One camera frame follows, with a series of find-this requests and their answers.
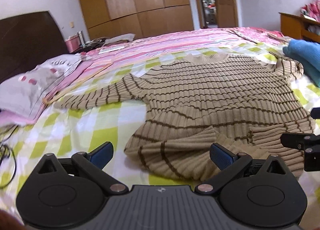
metal screw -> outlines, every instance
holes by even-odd
[[[121,183],[116,183],[110,186],[110,190],[113,192],[121,192],[125,190],[125,185]]]
[[[201,192],[210,192],[213,190],[213,186],[210,184],[200,184],[198,190]]]

striped sweater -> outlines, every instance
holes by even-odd
[[[146,121],[125,153],[165,177],[205,180],[216,174],[219,170],[209,158],[214,142],[253,158],[277,153],[300,175],[303,154],[284,148],[280,136],[314,130],[313,119],[288,84],[302,73],[302,65],[290,59],[270,65],[244,55],[188,55],[142,77],[127,74],[108,87],[66,97],[55,107],[89,109],[143,101]]]

sweater sleeve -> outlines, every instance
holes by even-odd
[[[143,99],[148,84],[145,79],[127,74],[119,82],[107,87],[82,95],[66,96],[54,106],[63,109],[90,109],[130,99]]]

wooden desk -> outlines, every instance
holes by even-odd
[[[308,31],[308,27],[310,25],[320,26],[319,22],[285,13],[279,14],[281,15],[281,32],[285,36],[290,36],[294,39],[299,40],[309,39],[317,43],[320,43],[320,36]]]

gray ribbed plate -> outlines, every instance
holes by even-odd
[[[226,216],[214,198],[190,186],[143,186],[111,197],[91,221],[73,230],[245,230]],[[288,230],[299,230],[291,226]]]

